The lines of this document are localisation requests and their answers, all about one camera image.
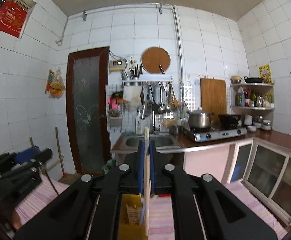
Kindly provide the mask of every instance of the countertop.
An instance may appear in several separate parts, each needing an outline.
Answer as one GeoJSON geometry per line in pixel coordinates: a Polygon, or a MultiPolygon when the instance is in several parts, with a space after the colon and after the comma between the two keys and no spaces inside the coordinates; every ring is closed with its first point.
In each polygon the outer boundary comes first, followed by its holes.
{"type": "MultiPolygon", "coordinates": [[[[193,151],[201,151],[206,149],[211,149],[214,147],[220,147],[223,145],[234,144],[240,141],[244,141],[249,138],[260,138],[262,140],[274,143],[276,145],[280,145],[287,149],[291,150],[291,135],[277,132],[277,131],[265,131],[265,130],[257,130],[256,132],[248,132],[246,135],[237,136],[233,138],[226,138],[221,140],[214,141],[206,141],[206,142],[194,142],[187,138],[184,134],[173,135],[179,145],[180,148],[176,149],[165,149],[160,150],[162,153],[180,153],[180,152],[193,152],[193,151]]],[[[111,152],[115,154],[128,154],[133,153],[135,151],[131,150],[120,150],[120,145],[123,139],[123,135],[119,137],[115,145],[113,146],[111,152]]]]}

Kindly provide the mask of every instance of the stainless steel pot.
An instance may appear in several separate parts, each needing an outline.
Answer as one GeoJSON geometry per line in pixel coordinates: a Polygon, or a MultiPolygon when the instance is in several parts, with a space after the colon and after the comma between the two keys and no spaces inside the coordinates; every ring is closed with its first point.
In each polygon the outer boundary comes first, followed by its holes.
{"type": "Polygon", "coordinates": [[[202,109],[189,113],[189,126],[195,129],[209,128],[211,123],[211,115],[202,109]]]}

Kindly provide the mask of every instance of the kitchen sink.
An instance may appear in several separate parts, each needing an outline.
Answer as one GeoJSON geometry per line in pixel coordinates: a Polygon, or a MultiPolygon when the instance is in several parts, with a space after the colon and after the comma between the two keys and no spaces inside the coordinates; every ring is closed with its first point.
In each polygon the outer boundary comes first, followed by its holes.
{"type": "MultiPolygon", "coordinates": [[[[144,140],[144,135],[130,135],[123,138],[120,145],[121,150],[137,150],[139,141],[144,140]]],[[[150,141],[154,140],[156,149],[179,148],[177,140],[170,134],[150,135],[150,141]]]]}

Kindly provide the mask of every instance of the plastic bag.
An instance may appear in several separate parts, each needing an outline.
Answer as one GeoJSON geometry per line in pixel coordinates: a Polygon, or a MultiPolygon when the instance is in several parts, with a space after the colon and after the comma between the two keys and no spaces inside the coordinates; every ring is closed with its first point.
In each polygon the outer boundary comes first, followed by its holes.
{"type": "Polygon", "coordinates": [[[54,97],[60,97],[63,95],[64,90],[65,86],[61,76],[61,70],[58,69],[55,73],[53,82],[51,83],[50,95],[54,97]]]}

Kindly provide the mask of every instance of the pink cloth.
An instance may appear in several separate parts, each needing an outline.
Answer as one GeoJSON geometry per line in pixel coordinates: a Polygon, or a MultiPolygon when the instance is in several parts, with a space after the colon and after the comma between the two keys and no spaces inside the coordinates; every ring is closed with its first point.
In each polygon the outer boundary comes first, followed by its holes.
{"type": "MultiPolygon", "coordinates": [[[[242,185],[240,181],[225,186],[249,209],[266,222],[281,240],[287,231],[276,218],[242,185]]],[[[150,200],[149,240],[174,240],[174,224],[170,197],[154,197],[150,200]]]]}
{"type": "MultiPolygon", "coordinates": [[[[15,209],[19,214],[21,223],[24,225],[52,200],[57,197],[47,177],[41,175],[42,182],[36,187],[15,209]]],[[[58,193],[62,193],[69,185],[52,180],[58,193]]]]}

